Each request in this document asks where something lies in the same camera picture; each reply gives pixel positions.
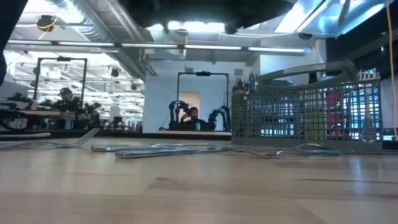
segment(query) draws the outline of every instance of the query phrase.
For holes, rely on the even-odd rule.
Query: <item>wire grid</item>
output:
[[[233,138],[381,142],[379,80],[234,95]]]

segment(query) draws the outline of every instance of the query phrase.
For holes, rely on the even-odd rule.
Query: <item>black metal frame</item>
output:
[[[178,79],[177,79],[177,101],[179,100],[179,94],[180,94],[180,77],[181,75],[196,75],[196,76],[201,76],[198,75],[200,72],[179,72],[178,73]],[[226,107],[228,107],[228,101],[229,101],[229,73],[213,73],[209,72],[209,76],[212,75],[225,75],[226,76]]]
[[[39,77],[40,77],[40,66],[43,60],[56,60],[56,61],[71,61],[71,60],[82,60],[85,62],[85,67],[83,69],[83,79],[81,81],[81,96],[80,96],[80,109],[83,109],[83,101],[85,97],[85,87],[86,87],[86,74],[87,74],[87,65],[88,59],[87,58],[65,58],[65,57],[58,57],[58,58],[38,58],[37,59],[37,73],[35,78],[35,89],[33,93],[33,100],[37,100],[37,89],[39,87]]]

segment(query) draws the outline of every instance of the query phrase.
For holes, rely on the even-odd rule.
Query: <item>green bottle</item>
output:
[[[197,131],[200,131],[200,123],[199,122],[196,123],[195,127],[196,127]]]

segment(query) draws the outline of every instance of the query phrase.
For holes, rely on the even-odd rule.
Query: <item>basket handle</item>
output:
[[[329,78],[327,80],[322,80],[315,83],[310,83],[307,85],[300,85],[300,86],[271,85],[271,81],[275,80],[276,78],[289,77],[291,75],[298,75],[303,73],[334,72],[334,71],[342,71],[342,73],[333,78]],[[258,82],[257,90],[259,91],[291,90],[293,88],[317,87],[324,85],[339,84],[344,82],[352,82],[352,81],[357,81],[358,79],[359,79],[358,70],[355,68],[352,62],[346,60],[344,62],[319,63],[314,65],[288,68],[276,72],[271,72],[265,75],[261,75],[257,78]]]

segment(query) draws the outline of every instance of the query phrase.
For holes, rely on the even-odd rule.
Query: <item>gray plastic basket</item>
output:
[[[355,77],[342,70],[337,77],[305,86],[268,86],[270,91],[233,95],[233,144],[295,147],[322,142],[335,149],[381,150],[379,80],[352,81]],[[264,76],[263,83],[280,77]]]

